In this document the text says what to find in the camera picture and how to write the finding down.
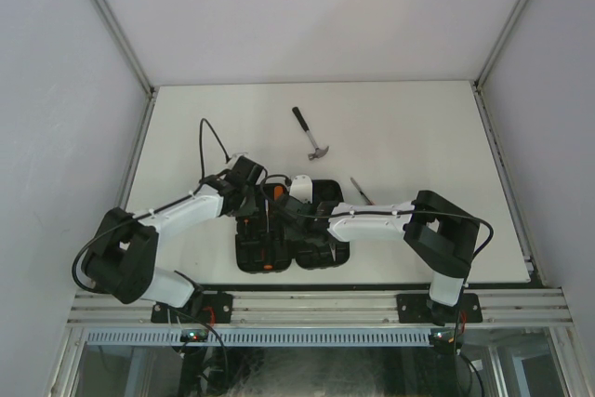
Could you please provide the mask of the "black plastic tool case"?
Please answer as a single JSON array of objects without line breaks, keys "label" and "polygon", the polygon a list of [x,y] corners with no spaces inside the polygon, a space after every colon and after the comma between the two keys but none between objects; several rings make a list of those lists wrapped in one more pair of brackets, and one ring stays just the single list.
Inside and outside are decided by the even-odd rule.
[{"label": "black plastic tool case", "polygon": [[240,271],[286,271],[293,263],[304,270],[342,266],[350,245],[322,234],[322,222],[286,214],[272,204],[288,194],[282,183],[257,187],[247,210],[236,217],[235,258]]}]

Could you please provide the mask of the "orange grip bit screwdriver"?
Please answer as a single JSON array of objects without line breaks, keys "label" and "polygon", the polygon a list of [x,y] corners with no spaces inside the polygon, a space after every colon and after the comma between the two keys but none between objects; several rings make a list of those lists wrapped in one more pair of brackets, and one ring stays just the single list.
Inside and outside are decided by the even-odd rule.
[{"label": "orange grip bit screwdriver", "polygon": [[276,185],[273,189],[273,200],[277,201],[283,195],[284,195],[284,187],[281,185]]}]

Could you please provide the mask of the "black orange handled screwdriver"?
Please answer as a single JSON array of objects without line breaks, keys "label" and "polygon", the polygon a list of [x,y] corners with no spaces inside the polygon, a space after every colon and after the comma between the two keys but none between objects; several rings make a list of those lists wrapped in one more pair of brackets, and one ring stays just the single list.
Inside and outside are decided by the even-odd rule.
[{"label": "black orange handled screwdriver", "polygon": [[271,217],[270,205],[268,200],[264,200],[266,231],[265,231],[265,245],[263,248],[263,269],[265,271],[272,271],[274,269],[272,259],[272,238],[271,238]]}]

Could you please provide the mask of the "orange handled needle-nose pliers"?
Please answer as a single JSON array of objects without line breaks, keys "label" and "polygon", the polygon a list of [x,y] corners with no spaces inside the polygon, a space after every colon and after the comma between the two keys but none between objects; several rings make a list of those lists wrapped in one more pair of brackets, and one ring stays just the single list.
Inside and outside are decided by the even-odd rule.
[{"label": "orange handled needle-nose pliers", "polygon": [[330,253],[331,253],[331,257],[332,257],[333,262],[336,262],[337,261],[337,248],[336,248],[336,245],[333,244],[333,243],[330,243],[329,244],[329,250],[330,250]]}]

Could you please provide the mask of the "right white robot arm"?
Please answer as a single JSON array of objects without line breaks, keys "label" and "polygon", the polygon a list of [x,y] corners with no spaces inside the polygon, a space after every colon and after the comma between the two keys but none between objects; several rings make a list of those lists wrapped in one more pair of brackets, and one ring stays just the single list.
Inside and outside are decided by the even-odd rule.
[{"label": "right white robot arm", "polygon": [[314,205],[285,193],[272,207],[297,240],[307,244],[403,241],[432,270],[429,315],[446,322],[458,314],[464,283],[480,249],[476,244],[483,221],[440,194],[420,191],[399,205]]}]

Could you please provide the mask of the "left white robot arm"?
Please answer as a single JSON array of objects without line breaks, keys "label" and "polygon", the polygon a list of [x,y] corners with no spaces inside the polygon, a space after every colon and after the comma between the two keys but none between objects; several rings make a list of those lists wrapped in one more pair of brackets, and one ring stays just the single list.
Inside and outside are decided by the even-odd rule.
[{"label": "left white robot arm", "polygon": [[158,267],[158,251],[198,224],[238,215],[254,197],[264,171],[241,155],[230,168],[204,177],[169,204],[139,214],[111,209],[73,262],[73,278],[79,280],[82,273],[90,279],[94,287],[80,286],[90,293],[111,295],[123,304],[163,303],[182,322],[196,321],[204,310],[199,285],[180,272]]}]

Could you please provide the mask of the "black handled claw hammer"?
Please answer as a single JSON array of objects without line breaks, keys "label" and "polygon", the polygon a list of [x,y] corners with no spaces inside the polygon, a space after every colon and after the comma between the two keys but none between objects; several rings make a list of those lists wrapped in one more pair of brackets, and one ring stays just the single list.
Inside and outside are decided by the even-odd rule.
[{"label": "black handled claw hammer", "polygon": [[299,107],[293,107],[292,113],[296,117],[299,125],[301,126],[302,130],[305,132],[306,136],[308,137],[308,139],[311,142],[311,145],[313,147],[313,152],[308,154],[309,160],[314,161],[314,160],[318,160],[318,159],[321,159],[324,156],[326,156],[329,151],[329,147],[328,146],[321,147],[317,143],[317,141],[314,138],[314,136],[312,135],[310,127],[307,124],[306,120],[304,119],[303,114],[301,113],[301,110],[299,109]]}]

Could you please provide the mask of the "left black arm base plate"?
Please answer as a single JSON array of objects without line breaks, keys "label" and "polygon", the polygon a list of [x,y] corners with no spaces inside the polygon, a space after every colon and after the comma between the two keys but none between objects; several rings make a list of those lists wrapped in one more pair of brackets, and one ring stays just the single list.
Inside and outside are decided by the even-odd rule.
[{"label": "left black arm base plate", "polygon": [[152,308],[154,324],[228,324],[233,310],[233,295],[221,291],[195,294],[182,308],[157,302]]}]

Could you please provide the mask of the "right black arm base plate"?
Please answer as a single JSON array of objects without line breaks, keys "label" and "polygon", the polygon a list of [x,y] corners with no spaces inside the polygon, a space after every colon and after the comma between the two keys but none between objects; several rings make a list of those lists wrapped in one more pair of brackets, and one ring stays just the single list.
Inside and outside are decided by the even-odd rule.
[{"label": "right black arm base plate", "polygon": [[453,324],[457,317],[465,317],[467,323],[483,322],[479,297],[463,294],[454,307],[436,303],[424,293],[403,293],[396,296],[399,322],[404,324]]}]

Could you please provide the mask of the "aluminium front frame rail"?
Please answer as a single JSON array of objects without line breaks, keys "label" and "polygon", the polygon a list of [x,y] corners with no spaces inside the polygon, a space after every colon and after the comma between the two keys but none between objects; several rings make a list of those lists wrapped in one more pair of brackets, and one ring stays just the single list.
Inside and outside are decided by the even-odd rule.
[{"label": "aluminium front frame rail", "polygon": [[[573,318],[560,289],[476,290],[483,324],[488,327],[567,326]],[[130,305],[113,298],[78,294],[67,323],[79,326],[144,326],[154,306]],[[232,294],[225,312],[232,326],[396,326],[400,321],[395,291],[276,292]]]}]

